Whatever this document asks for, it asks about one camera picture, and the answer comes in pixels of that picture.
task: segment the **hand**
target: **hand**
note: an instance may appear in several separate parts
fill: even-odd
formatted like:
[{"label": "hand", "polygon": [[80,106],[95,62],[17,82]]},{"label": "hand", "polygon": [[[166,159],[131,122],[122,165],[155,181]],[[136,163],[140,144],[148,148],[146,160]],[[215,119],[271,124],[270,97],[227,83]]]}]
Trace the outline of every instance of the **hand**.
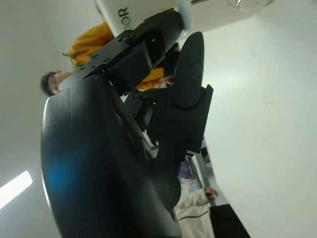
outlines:
[{"label": "hand", "polygon": [[208,199],[214,199],[215,197],[219,196],[218,192],[211,187],[205,188],[205,194],[208,197]]},{"label": "hand", "polygon": [[161,83],[173,85],[174,76],[166,76],[159,79]]}]

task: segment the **person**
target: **person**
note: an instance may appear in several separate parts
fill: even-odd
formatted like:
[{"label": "person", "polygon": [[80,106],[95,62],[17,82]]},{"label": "person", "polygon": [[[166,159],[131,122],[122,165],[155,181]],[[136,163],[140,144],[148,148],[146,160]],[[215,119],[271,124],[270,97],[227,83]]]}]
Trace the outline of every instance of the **person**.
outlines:
[{"label": "person", "polygon": [[[104,45],[114,38],[106,22],[93,27],[79,36],[73,43],[68,53],[62,53],[63,56],[71,58],[73,71],[78,70],[82,65],[88,63],[89,57],[100,50]],[[160,86],[162,83],[171,83],[173,70],[179,55],[178,44],[175,44],[168,54],[165,55],[165,63],[160,63],[154,68],[150,75],[146,77],[138,86],[139,90],[148,90]],[[70,76],[71,72],[57,70],[46,73],[41,78],[40,87],[48,96],[57,94],[59,84]]]},{"label": "person", "polygon": [[183,238],[250,238],[229,204],[211,207],[218,192],[207,187],[174,208]]}]

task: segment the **black hair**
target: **black hair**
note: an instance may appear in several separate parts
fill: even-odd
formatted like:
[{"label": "black hair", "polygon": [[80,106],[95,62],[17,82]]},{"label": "black hair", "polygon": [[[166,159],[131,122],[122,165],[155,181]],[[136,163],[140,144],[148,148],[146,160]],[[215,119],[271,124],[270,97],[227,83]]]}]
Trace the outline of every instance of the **black hair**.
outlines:
[{"label": "black hair", "polygon": [[48,96],[54,95],[54,93],[49,89],[49,78],[54,74],[56,74],[56,72],[48,72],[44,74],[43,77],[41,78],[40,87],[42,91]]}]

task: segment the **yellow jacket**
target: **yellow jacket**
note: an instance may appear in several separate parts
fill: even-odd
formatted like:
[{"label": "yellow jacket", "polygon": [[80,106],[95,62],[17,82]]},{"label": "yellow jacket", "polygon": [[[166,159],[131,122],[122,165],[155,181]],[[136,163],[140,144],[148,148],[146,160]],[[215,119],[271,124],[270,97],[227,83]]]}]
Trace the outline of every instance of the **yellow jacket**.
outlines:
[{"label": "yellow jacket", "polygon": [[[73,43],[70,51],[64,56],[71,57],[74,66],[81,66],[88,63],[89,57],[100,50],[105,44],[113,39],[113,34],[107,23],[102,23],[91,28],[79,36]],[[137,88],[147,90],[160,85],[159,78],[164,76],[163,68],[155,68]]]}]

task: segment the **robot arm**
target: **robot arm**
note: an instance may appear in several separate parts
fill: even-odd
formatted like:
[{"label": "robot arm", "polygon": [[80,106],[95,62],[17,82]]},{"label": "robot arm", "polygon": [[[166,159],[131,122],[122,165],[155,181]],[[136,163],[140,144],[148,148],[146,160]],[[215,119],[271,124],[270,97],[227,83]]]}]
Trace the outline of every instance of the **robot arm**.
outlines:
[{"label": "robot arm", "polygon": [[[48,98],[43,182],[63,238],[181,237],[177,175],[185,155],[200,150],[212,96],[209,85],[201,87],[202,34],[183,46],[173,87],[134,90],[181,31],[179,13],[168,11],[123,32]],[[146,128],[159,143],[156,158]]]}]

